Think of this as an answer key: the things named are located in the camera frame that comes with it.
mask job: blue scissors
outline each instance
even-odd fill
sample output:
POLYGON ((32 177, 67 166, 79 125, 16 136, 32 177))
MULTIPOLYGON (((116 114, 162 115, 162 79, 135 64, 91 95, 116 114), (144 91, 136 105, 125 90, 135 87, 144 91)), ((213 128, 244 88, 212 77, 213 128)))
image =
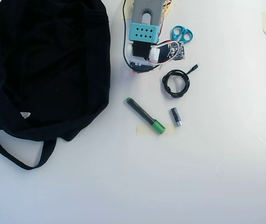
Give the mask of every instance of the blue scissors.
POLYGON ((186 29, 184 28, 183 26, 175 26, 173 29, 172 29, 172 36, 171 36, 171 39, 174 40, 174 41, 183 41, 183 43, 189 43, 192 39, 193 39, 193 33, 191 30, 189 29, 186 29), (179 34, 175 34, 175 30, 178 29, 180 30, 179 31, 179 34), (189 35, 190 39, 189 40, 186 40, 185 39, 185 35, 189 35))

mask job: backpack strap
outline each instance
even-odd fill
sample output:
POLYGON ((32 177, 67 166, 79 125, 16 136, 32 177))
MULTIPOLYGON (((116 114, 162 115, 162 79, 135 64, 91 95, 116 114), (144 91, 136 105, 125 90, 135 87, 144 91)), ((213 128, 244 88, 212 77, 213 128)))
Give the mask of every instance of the backpack strap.
POLYGON ((33 170, 36 168, 41 167, 42 165, 44 165, 46 163, 46 161, 49 159, 49 157, 52 155, 55 146, 56 146, 56 142, 57 139, 54 140, 47 140, 43 143, 43 151, 41 153, 41 157, 40 157, 40 161, 37 164, 37 166, 35 167, 29 167, 26 164, 24 164, 23 162, 19 161, 17 158, 13 157, 11 154, 9 154, 0 144, 0 153, 6 157, 7 159, 9 159, 10 161, 14 162, 16 165, 18 165, 19 167, 25 169, 25 170, 33 170))

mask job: battery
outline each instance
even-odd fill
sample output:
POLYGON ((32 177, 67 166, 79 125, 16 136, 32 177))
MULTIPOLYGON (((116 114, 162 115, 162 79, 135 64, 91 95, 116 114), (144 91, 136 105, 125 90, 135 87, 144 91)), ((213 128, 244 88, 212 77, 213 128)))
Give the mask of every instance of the battery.
POLYGON ((178 127, 182 126, 183 125, 183 122, 182 122, 182 120, 180 118, 178 109, 176 107, 175 108, 172 108, 171 109, 171 112, 172 112, 172 114, 174 116, 175 122, 178 125, 178 127))

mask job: white table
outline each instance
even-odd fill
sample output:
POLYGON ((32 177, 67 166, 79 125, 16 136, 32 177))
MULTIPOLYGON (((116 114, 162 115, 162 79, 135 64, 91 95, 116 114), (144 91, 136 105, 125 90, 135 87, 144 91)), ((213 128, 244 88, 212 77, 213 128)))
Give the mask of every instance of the white table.
MULTIPOLYGON (((24 171, 0 155, 0 224, 266 224, 266 0, 183 0, 161 40, 175 25, 190 28, 186 60, 142 75, 122 58, 121 1, 103 2, 110 104, 72 142, 58 140, 40 169, 24 171), (165 94, 162 77, 196 63, 189 92, 165 94), (176 106, 184 126, 137 135, 144 121, 126 97, 170 126, 176 106)), ((2 131, 0 142, 29 165, 40 156, 41 143, 2 131)))

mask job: black wire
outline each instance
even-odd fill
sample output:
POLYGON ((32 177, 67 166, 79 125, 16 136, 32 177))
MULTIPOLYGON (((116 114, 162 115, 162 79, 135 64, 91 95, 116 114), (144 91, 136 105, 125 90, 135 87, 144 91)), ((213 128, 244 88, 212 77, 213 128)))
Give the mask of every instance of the black wire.
POLYGON ((124 58, 126 64, 127 64, 132 70, 134 70, 134 71, 136 71, 136 72, 149 72, 149 71, 154 70, 155 68, 159 67, 160 65, 157 65, 157 66, 155 66, 155 67, 153 67, 153 68, 150 68, 149 70, 139 70, 139 69, 133 68, 133 67, 129 64, 127 58, 125 57, 125 42, 126 42, 126 38, 127 38, 127 37, 126 37, 126 35, 127 35, 127 23, 126 23, 126 21, 125 21, 124 7, 125 7, 125 3, 126 3, 126 1, 127 1, 127 0, 124 0, 123 7, 122 7, 122 15, 123 15, 123 22, 124 22, 124 40, 123 40, 123 51, 122 51, 123 58, 124 58))
POLYGON ((185 73, 184 71, 181 71, 181 70, 172 70, 172 71, 168 72, 167 75, 165 75, 162 79, 162 82, 164 84, 166 92, 168 92, 173 98, 183 97, 185 95, 185 93, 188 92, 189 87, 190 87, 190 79, 189 79, 188 74, 195 71, 197 68, 198 68, 198 64, 195 65, 188 73, 185 73), (186 86, 181 92, 171 92, 171 89, 168 86, 168 80, 169 80, 170 76, 180 76, 183 78, 183 80, 186 83, 186 86))

